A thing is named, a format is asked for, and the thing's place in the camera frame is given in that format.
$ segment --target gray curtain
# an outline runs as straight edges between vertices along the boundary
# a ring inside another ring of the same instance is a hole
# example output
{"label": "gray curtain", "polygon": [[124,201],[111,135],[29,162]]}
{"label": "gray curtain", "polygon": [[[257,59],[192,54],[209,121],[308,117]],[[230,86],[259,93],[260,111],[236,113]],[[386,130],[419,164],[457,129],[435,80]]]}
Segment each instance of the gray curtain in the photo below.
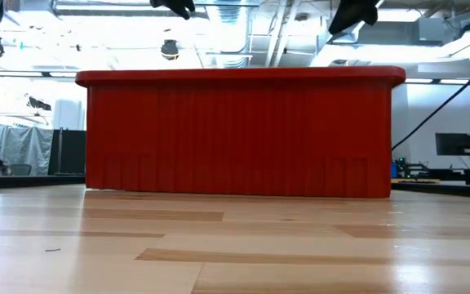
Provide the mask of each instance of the gray curtain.
{"label": "gray curtain", "polygon": [[53,130],[0,127],[0,159],[7,165],[29,164],[31,176],[47,176]]}

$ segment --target ribbed bin side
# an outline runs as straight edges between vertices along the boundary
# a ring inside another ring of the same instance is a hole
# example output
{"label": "ribbed bin side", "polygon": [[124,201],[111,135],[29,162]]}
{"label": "ribbed bin side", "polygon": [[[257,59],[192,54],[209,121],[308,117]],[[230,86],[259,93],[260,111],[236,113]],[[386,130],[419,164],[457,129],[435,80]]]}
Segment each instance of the ribbed bin side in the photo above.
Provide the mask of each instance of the ribbed bin side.
{"label": "ribbed bin side", "polygon": [[86,184],[386,198],[390,98],[370,81],[90,87]]}

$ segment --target computer monitor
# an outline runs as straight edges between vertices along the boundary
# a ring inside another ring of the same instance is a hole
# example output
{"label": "computer monitor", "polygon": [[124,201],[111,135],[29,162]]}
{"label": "computer monitor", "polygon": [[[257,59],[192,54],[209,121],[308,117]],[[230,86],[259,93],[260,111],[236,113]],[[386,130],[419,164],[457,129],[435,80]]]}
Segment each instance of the computer monitor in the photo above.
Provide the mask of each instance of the computer monitor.
{"label": "computer monitor", "polygon": [[436,133],[437,155],[470,156],[470,134]]}

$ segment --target bin rim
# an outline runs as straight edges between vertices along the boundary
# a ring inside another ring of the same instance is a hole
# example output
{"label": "bin rim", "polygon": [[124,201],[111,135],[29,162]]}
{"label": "bin rim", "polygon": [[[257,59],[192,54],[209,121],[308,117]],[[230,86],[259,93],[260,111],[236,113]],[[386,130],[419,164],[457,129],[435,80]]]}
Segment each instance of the bin rim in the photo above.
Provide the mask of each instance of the bin rim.
{"label": "bin rim", "polygon": [[366,78],[388,80],[392,87],[406,80],[406,71],[397,66],[350,66],[262,69],[163,69],[163,70],[90,70],[79,72],[76,84],[89,87],[98,84],[147,81],[290,79],[301,78]]}

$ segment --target ventilation duct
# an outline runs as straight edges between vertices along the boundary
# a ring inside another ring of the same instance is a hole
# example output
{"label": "ventilation duct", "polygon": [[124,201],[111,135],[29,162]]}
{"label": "ventilation duct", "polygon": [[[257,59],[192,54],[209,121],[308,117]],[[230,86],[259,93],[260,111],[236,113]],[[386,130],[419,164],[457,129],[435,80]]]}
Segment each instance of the ventilation duct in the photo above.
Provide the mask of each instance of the ventilation duct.
{"label": "ventilation duct", "polygon": [[206,11],[215,28],[215,40],[219,43],[219,51],[228,53],[218,55],[217,64],[224,68],[243,68],[248,65],[248,33],[250,7],[221,6],[207,7]]}

